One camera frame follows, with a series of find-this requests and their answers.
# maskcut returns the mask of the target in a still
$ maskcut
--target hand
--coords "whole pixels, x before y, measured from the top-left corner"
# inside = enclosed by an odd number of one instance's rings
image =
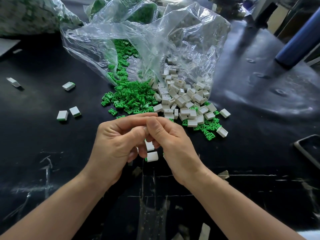
[[[91,156],[81,173],[107,191],[120,178],[126,162],[137,157],[137,146],[141,148],[139,154],[147,156],[144,140],[149,135],[146,122],[150,116],[158,114],[140,113],[101,123]]]
[[[163,147],[165,160],[178,183],[186,186],[188,179],[206,168],[182,126],[164,117],[149,117],[146,126],[150,133],[147,141],[154,139],[155,147]]]

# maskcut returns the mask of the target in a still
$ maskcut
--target forearm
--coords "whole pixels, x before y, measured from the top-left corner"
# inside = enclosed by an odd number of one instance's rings
[[[1,235],[0,240],[70,240],[103,194],[96,183],[78,175]]]
[[[229,240],[304,239],[207,168],[186,187]]]

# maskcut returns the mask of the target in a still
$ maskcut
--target table surface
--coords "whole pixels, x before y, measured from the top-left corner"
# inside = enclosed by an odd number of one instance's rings
[[[229,134],[209,142],[199,131],[186,132],[214,173],[228,170],[232,186],[307,239],[319,239],[319,171],[292,146],[319,134],[319,76],[304,63],[290,71],[275,63],[283,44],[267,30],[231,25],[210,97],[231,113],[220,122]],[[70,56],[59,35],[25,38],[18,47],[23,51],[0,60],[1,233],[80,172],[98,125],[114,119],[100,104],[113,88]],[[63,90],[67,81],[76,88]],[[56,120],[74,106],[80,118]],[[162,157],[137,158],[74,239],[172,239],[178,231],[198,239],[203,222],[210,239],[226,239]]]

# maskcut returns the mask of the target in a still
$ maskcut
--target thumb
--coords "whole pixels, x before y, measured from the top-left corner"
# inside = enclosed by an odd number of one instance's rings
[[[128,133],[120,136],[123,145],[130,150],[135,147],[138,143],[144,141],[149,135],[146,126],[137,126],[132,128]]]
[[[148,131],[150,135],[160,143],[160,145],[163,145],[166,143],[168,137],[170,136],[168,132],[163,128],[163,126],[160,124],[160,122],[157,120],[156,117],[150,117],[146,121],[146,126],[148,128]]]

